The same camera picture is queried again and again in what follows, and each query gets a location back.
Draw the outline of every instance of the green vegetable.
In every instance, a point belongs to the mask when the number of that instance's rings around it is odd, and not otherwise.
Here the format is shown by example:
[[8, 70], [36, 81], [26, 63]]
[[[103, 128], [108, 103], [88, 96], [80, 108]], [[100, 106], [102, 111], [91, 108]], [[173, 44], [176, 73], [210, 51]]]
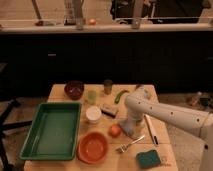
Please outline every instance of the green vegetable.
[[122, 96], [124, 93], [128, 93], [128, 92], [129, 92], [128, 90], [122, 90], [121, 92], [119, 92], [119, 93], [117, 94], [116, 98], [115, 98], [114, 103], [115, 103], [115, 104], [118, 104], [119, 101], [120, 101], [121, 96]]

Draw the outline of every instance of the blue sponge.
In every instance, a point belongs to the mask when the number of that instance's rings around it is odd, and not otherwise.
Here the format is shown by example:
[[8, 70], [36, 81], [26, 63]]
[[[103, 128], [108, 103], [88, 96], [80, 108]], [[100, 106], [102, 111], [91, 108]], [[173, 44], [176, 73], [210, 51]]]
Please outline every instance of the blue sponge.
[[147, 169], [161, 164], [160, 158], [156, 150], [140, 152], [136, 155], [136, 159], [141, 169]]

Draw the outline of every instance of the green tray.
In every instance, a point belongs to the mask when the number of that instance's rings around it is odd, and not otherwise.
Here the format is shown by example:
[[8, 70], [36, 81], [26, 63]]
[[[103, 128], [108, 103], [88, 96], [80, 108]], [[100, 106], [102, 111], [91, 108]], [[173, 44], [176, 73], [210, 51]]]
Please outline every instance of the green tray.
[[80, 103], [39, 105], [22, 147], [22, 160], [72, 160], [75, 155]]

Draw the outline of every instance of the floor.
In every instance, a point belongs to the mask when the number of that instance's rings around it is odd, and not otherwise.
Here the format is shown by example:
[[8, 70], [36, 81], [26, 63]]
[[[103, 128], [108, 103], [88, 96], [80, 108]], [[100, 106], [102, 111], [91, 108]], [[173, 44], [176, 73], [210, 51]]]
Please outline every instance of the floor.
[[[191, 108], [191, 106], [189, 106], [187, 103], [187, 99], [191, 98], [193, 95], [194, 93], [158, 94], [158, 98], [159, 101], [162, 103]], [[42, 102], [46, 102], [47, 97], [22, 97], [18, 98], [17, 100], [22, 105], [12, 111], [11, 115], [6, 121], [7, 123], [32, 120], [37, 106]], [[0, 103], [0, 113], [5, 109], [5, 106], [7, 106], [7, 104], [8, 102]], [[198, 110], [205, 110], [199, 104], [197, 104], [193, 108]], [[179, 170], [198, 171], [203, 147], [202, 140], [178, 128], [175, 128], [172, 125], [166, 124], [166, 126], [176, 156]], [[19, 153], [26, 138], [28, 130], [29, 127], [7, 131], [7, 137], [4, 139], [8, 159], [12, 164], [14, 164], [14, 170], [17, 171], [23, 169], [24, 161], [19, 159]]]

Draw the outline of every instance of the brown bowl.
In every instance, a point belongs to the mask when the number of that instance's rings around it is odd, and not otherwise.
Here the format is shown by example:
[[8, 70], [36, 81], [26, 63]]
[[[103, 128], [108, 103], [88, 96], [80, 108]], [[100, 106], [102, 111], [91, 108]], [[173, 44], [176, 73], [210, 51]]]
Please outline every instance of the brown bowl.
[[78, 143], [78, 158], [88, 164], [102, 162], [108, 152], [106, 137], [99, 132], [91, 132]]
[[70, 81], [65, 85], [64, 91], [72, 100], [78, 100], [83, 95], [84, 83], [77, 80]]

